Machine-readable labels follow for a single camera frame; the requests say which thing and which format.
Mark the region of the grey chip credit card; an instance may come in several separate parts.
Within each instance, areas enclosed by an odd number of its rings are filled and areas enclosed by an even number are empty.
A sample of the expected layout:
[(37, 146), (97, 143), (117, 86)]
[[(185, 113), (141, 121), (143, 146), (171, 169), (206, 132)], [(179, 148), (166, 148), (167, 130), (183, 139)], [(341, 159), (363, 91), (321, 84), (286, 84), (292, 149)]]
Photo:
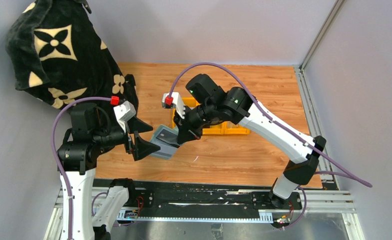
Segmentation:
[(162, 141), (163, 143), (179, 148), (180, 145), (177, 142), (177, 138), (178, 138), (178, 132), (169, 128), (161, 129), (156, 136), (156, 139)]

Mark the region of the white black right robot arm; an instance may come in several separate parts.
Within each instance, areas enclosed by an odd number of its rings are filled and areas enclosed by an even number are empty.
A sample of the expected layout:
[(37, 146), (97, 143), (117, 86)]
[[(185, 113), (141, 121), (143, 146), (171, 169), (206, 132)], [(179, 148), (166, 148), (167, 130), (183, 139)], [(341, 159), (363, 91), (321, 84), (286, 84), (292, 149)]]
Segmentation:
[(178, 92), (166, 94), (165, 104), (175, 106), (174, 122), (178, 128), (178, 144), (199, 140), (203, 128), (223, 122), (231, 122), (247, 128), (278, 147), (288, 156), (283, 173), (275, 180), (264, 201), (281, 209), (292, 192), (312, 179), (319, 165), (320, 154), (326, 140), (322, 136), (311, 137), (296, 131), (280, 118), (270, 114), (255, 97), (242, 87), (224, 91), (208, 75), (198, 74), (186, 85), (186, 89), (198, 102), (194, 108), (186, 106)]

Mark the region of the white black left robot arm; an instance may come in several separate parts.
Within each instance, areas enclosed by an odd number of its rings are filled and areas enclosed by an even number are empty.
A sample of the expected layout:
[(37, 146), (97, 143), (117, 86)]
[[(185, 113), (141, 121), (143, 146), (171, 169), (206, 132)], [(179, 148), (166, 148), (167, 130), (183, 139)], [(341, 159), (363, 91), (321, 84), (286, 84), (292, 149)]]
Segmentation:
[(120, 209), (137, 201), (133, 180), (114, 179), (105, 202), (92, 216), (92, 187), (97, 158), (105, 147), (124, 145), (127, 154), (139, 161), (160, 150), (160, 146), (142, 139), (140, 132), (153, 128), (136, 117), (132, 103), (113, 107), (117, 126), (107, 120), (102, 131), (100, 114), (107, 113), (93, 102), (74, 106), (70, 112), (72, 127), (65, 133), (57, 156), (65, 171), (61, 177), (64, 207), (63, 240), (109, 240)]

